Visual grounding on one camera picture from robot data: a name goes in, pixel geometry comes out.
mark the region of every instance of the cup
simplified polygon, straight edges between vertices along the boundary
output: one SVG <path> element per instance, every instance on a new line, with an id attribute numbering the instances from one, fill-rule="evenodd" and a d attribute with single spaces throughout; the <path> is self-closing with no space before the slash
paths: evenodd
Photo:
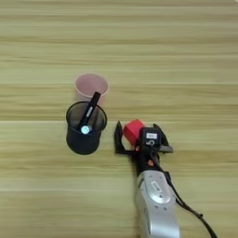
<path id="1" fill-rule="evenodd" d="M 88 73 L 76 79 L 75 89 L 77 101 L 90 101 L 94 93 L 99 92 L 101 96 L 98 105 L 102 106 L 109 91 L 109 85 L 105 78 Z"/>
<path id="2" fill-rule="evenodd" d="M 91 154 L 99 147 L 101 132 L 107 125 L 107 115 L 100 106 L 95 111 L 86 125 L 86 130 L 78 128 L 79 122 L 88 105 L 87 101 L 74 103 L 66 113 L 68 133 L 67 144 L 76 153 Z"/>

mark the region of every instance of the robotic arm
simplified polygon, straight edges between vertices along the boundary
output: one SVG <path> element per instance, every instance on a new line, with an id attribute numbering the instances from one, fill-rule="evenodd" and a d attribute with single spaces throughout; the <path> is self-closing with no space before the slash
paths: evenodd
<path id="1" fill-rule="evenodd" d="M 122 144 L 123 129 L 117 124 L 114 141 L 117 153 L 132 157 L 138 173 L 136 203 L 139 211 L 141 238 L 180 238 L 179 225 L 174 214 L 176 195 L 168 185 L 164 172 L 160 171 L 158 152 L 172 152 L 164 132 L 158 125 L 127 125 L 125 134 L 135 146 L 134 151 L 125 150 Z M 128 130 L 139 138 L 134 140 Z"/>

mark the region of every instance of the table surface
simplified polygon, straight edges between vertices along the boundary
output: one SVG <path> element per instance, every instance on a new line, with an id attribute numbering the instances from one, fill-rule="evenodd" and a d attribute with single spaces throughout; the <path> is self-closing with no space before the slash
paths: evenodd
<path id="1" fill-rule="evenodd" d="M 0 237 L 139 237 L 135 178 L 117 120 L 166 132 L 179 193 L 219 238 L 238 236 L 238 3 L 0 0 Z M 111 90 L 97 152 L 65 143 L 74 79 Z M 208 238 L 176 208 L 183 238 Z"/>

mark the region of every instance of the pink cup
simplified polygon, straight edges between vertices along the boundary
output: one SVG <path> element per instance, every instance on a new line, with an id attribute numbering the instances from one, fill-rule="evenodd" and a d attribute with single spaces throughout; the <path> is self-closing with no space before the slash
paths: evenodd
<path id="1" fill-rule="evenodd" d="M 93 94 L 97 91 L 101 94 L 98 105 L 102 106 L 105 101 L 105 96 L 109 91 L 109 85 L 105 78 L 88 73 L 81 75 L 75 81 L 76 100 L 77 101 L 90 101 Z"/>

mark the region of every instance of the black pen holder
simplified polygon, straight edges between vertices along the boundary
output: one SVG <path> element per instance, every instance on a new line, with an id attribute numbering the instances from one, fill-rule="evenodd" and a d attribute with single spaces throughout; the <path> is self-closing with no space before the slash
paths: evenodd
<path id="1" fill-rule="evenodd" d="M 100 106 L 97 106 L 86 125 L 89 133 L 83 133 L 78 127 L 89 102 L 79 101 L 74 103 L 66 113 L 68 133 L 66 141 L 72 151 L 79 154 L 91 154 L 99 147 L 101 132 L 107 125 L 107 115 Z"/>

